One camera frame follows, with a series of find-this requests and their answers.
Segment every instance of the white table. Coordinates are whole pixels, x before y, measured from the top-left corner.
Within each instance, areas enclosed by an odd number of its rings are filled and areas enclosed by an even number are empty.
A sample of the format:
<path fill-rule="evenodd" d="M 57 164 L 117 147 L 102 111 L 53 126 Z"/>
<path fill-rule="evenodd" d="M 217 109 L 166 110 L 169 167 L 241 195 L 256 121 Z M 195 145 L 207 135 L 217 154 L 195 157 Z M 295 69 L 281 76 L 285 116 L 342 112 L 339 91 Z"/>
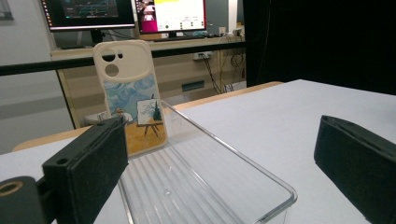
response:
<path fill-rule="evenodd" d="M 289 223 L 368 223 L 315 165 L 321 115 L 346 119 L 396 143 L 396 96 L 296 80 L 183 113 L 293 186 Z M 0 156 L 0 180 L 42 176 L 41 164 L 72 139 Z M 96 223 L 126 223 L 118 188 Z"/>

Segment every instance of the monitor screen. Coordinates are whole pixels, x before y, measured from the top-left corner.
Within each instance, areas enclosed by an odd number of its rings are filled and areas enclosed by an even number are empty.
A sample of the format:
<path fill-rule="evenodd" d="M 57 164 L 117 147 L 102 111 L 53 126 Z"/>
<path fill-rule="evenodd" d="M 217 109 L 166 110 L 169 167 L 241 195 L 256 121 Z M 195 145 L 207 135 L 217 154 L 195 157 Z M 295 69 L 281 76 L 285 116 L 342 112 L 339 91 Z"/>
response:
<path fill-rule="evenodd" d="M 205 0 L 134 1 L 141 35 L 206 29 Z"/>
<path fill-rule="evenodd" d="M 134 28 L 131 0 L 40 0 L 51 32 Z"/>

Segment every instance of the wall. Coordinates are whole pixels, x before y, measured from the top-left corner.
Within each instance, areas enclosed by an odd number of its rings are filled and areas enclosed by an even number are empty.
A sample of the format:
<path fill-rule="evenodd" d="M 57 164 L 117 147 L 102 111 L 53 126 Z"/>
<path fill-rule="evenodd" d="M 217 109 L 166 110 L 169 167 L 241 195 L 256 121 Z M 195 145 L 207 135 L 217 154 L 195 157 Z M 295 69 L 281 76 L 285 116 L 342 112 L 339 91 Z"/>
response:
<path fill-rule="evenodd" d="M 8 3 L 14 21 L 0 21 L 0 65 L 49 61 L 51 42 L 38 1 Z M 0 154 L 72 129 L 55 72 L 0 77 Z"/>

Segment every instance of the clear plastic tray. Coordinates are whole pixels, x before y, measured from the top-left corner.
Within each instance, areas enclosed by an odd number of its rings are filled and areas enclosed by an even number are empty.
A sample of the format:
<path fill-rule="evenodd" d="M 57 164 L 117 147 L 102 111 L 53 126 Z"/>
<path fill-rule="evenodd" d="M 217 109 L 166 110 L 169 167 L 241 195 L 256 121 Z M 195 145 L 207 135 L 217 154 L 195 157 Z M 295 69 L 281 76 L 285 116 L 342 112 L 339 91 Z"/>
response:
<path fill-rule="evenodd" d="M 132 157 L 120 179 L 131 223 L 264 223 L 294 189 L 163 102 L 168 143 Z"/>

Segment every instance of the desk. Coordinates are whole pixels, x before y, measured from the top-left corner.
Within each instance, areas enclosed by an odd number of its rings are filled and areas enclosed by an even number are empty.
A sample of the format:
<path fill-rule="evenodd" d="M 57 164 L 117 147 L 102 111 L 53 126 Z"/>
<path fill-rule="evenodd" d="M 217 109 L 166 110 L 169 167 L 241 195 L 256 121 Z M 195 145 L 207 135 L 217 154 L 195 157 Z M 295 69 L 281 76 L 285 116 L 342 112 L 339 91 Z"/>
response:
<path fill-rule="evenodd" d="M 290 209 L 290 224 L 368 223 L 315 165 L 318 126 L 321 115 L 329 115 L 396 143 L 396 96 L 296 80 L 187 107 L 183 113 L 294 187 L 298 199 Z M 42 176 L 40 164 L 72 139 L 0 156 L 0 180 Z M 115 188 L 96 223 L 124 223 L 122 212 Z"/>

